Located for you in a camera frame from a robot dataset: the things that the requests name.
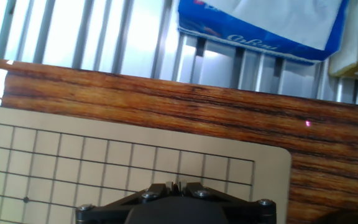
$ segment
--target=beige board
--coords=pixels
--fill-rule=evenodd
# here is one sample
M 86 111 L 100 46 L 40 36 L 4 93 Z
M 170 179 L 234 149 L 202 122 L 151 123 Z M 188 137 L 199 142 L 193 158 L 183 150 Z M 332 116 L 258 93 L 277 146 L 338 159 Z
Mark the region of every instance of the beige board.
M 74 223 L 81 204 L 187 180 L 269 198 L 285 223 L 290 167 L 279 147 L 0 108 L 0 220 L 9 222 Z

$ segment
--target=glossy varnished wood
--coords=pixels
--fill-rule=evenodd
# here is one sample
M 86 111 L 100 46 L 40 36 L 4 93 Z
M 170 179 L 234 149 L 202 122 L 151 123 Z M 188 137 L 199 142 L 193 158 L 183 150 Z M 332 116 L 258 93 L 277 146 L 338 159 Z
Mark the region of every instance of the glossy varnished wood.
M 8 70 L 6 108 L 287 149 L 292 154 L 288 223 L 358 209 L 356 105 L 4 60 L 0 69 Z

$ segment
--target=white tissue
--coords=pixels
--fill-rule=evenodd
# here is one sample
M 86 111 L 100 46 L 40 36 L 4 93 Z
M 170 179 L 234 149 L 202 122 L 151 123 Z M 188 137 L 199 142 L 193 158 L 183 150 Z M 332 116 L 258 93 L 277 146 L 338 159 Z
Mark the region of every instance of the white tissue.
M 203 0 L 235 18 L 324 50 L 342 0 Z

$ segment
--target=screw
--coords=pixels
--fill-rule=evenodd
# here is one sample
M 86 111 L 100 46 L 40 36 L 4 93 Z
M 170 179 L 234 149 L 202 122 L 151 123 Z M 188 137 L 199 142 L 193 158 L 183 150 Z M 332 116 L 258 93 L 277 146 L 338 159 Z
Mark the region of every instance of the screw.
M 260 200 L 258 200 L 258 202 L 259 202 L 261 205 L 264 205 L 264 206 L 266 206 L 266 205 L 271 205 L 271 204 L 272 204 L 272 201 L 269 200 L 269 199 L 260 199 Z
M 144 192 L 142 194 L 143 198 L 156 198 L 158 195 L 154 192 Z
M 87 210 L 89 210 L 89 209 L 91 209 L 93 207 L 94 206 L 92 204 L 84 204 L 84 205 L 79 206 L 77 209 L 79 211 L 87 211 Z
M 195 194 L 199 197 L 205 197 L 209 195 L 209 192 L 206 190 L 197 190 Z

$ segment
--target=black device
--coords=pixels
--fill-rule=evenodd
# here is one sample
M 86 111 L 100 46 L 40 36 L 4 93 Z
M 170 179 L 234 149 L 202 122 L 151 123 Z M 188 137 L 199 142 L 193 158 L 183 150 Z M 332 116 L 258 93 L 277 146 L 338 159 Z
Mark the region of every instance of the black device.
M 77 224 L 266 223 L 276 224 L 276 204 L 268 199 L 247 202 L 199 182 L 152 184 L 103 207 L 82 205 Z

